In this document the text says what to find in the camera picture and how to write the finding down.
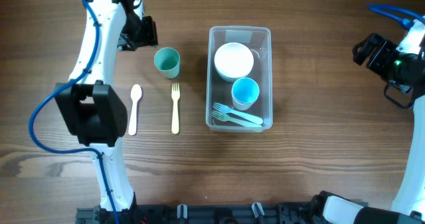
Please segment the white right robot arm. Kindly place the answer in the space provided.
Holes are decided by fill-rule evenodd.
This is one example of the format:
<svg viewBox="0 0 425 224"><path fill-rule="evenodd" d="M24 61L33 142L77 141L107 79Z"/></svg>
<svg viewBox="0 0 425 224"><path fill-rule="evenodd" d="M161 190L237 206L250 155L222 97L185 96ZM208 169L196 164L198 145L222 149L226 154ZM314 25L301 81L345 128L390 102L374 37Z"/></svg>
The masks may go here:
<svg viewBox="0 0 425 224"><path fill-rule="evenodd" d="M379 75L385 89L410 95L399 108L412 111L412 131L405 171L388 209L361 205L331 193L317 196L316 215L328 223L423 223L424 222L424 16L402 19L406 34L398 44L371 34L354 51L358 64Z"/></svg>

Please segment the clear plastic container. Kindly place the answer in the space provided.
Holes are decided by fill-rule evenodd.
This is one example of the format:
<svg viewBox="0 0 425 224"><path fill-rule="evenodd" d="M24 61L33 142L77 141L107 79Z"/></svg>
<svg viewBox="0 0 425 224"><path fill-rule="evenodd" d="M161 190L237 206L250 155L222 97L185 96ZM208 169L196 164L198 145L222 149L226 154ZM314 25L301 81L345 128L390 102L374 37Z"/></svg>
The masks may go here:
<svg viewBox="0 0 425 224"><path fill-rule="evenodd" d="M263 132L273 124L269 29L215 26L209 31L206 124L215 132Z"/></svg>

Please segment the white plate stack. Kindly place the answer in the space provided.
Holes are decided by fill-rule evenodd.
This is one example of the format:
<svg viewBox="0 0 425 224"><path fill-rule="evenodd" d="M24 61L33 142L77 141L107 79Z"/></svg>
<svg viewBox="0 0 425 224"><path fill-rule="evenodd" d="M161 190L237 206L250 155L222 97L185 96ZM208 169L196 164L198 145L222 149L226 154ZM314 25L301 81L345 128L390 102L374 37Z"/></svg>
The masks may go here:
<svg viewBox="0 0 425 224"><path fill-rule="evenodd" d="M251 50L241 43L226 43L214 55L214 67L219 76L228 82L248 76L254 66Z"/></svg>

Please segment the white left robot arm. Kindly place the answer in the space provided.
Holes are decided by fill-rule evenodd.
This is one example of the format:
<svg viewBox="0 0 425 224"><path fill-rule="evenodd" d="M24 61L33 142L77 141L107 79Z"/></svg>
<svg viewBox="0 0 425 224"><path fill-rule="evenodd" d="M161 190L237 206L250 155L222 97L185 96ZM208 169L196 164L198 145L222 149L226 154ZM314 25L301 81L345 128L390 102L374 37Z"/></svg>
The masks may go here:
<svg viewBox="0 0 425 224"><path fill-rule="evenodd" d="M129 183L122 138L128 112L113 88L118 51L158 44L155 22L143 14L143 0L83 0L86 27L68 83L54 99L68 131L90 152L100 188L97 223L147 223Z"/></svg>

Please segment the blue plastic cup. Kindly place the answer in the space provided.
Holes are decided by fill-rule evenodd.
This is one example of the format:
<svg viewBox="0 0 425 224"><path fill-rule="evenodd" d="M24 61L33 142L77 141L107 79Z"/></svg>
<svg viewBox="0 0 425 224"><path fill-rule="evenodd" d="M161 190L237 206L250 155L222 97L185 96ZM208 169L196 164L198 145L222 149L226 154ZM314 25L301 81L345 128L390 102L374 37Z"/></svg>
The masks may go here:
<svg viewBox="0 0 425 224"><path fill-rule="evenodd" d="M233 83L231 94L233 106L238 110L247 110L257 101L260 87L251 78L239 78Z"/></svg>

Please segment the light blue plastic fork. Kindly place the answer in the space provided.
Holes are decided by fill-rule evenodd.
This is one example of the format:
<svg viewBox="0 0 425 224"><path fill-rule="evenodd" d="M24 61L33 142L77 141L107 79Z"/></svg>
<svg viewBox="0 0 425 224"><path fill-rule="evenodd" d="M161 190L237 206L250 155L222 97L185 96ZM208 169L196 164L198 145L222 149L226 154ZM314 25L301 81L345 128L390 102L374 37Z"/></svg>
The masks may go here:
<svg viewBox="0 0 425 224"><path fill-rule="evenodd" d="M251 122L253 122L255 124L259 124L259 125L263 124L263 119L262 118L260 118L258 116L251 115L251 114L247 114L245 112L241 112L241 111L237 111L237 110L231 109L227 105L224 105L224 104L221 104L221 103L218 103L218 102L214 102L213 105L212 105L212 107L216 111L219 111L219 112L222 112L222 113L225 113L225 114L234 114L234 115L239 116L239 117L241 117L243 119L246 119L248 121L251 121Z"/></svg>

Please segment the white plastic spoon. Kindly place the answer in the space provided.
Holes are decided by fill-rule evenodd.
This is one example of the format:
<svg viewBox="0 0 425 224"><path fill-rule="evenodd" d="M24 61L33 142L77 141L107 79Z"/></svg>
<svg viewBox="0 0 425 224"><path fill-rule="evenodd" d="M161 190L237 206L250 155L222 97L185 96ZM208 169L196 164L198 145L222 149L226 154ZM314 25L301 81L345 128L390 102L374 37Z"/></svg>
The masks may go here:
<svg viewBox="0 0 425 224"><path fill-rule="evenodd" d="M134 84L131 88L130 98L132 101L131 114L129 118L128 134L134 136L137 133L137 114L138 104L143 96L143 91L140 85Z"/></svg>

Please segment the green plastic cup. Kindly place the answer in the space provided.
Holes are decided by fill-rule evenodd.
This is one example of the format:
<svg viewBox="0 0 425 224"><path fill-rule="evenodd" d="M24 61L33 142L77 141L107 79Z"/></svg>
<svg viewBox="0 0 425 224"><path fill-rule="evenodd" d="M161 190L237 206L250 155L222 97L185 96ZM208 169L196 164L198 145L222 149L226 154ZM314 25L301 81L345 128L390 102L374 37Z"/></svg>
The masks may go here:
<svg viewBox="0 0 425 224"><path fill-rule="evenodd" d="M154 56L154 65L168 79L176 78L180 71L180 55L171 47L159 49Z"/></svg>

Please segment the yellow plastic fork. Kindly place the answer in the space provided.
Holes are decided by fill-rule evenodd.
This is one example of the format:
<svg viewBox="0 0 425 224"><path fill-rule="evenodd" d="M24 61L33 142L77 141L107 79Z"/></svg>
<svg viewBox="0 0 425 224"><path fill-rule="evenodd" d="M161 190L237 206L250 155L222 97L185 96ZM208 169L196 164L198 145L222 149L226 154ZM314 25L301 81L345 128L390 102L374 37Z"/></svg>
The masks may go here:
<svg viewBox="0 0 425 224"><path fill-rule="evenodd" d="M172 123L171 123L171 132L173 134L179 133L179 108L178 101L180 99L180 86L179 83L173 83L171 98L173 101L173 114L172 114Z"/></svg>

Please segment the light green plastic fork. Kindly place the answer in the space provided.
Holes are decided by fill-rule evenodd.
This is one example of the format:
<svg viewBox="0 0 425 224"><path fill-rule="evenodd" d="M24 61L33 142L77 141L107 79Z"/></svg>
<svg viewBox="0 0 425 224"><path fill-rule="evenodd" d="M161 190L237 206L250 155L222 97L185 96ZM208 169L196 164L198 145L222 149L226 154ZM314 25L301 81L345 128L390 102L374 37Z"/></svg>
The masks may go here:
<svg viewBox="0 0 425 224"><path fill-rule="evenodd" d="M241 126L250 127L250 128L261 127L260 124L255 124L253 122L241 120L238 118L233 118L233 117L230 117L228 114L225 114L216 110L213 110L211 112L211 116L221 122L233 122L235 124L239 124Z"/></svg>

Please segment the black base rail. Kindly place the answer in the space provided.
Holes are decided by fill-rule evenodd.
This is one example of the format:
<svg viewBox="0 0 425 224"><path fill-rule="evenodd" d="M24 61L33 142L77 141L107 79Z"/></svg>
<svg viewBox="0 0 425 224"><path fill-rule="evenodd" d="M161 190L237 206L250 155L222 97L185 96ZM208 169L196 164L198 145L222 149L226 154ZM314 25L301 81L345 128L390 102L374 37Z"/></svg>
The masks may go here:
<svg viewBox="0 0 425 224"><path fill-rule="evenodd" d="M135 217L120 213L120 223L326 223L309 216L308 203L276 205L138 205Z"/></svg>

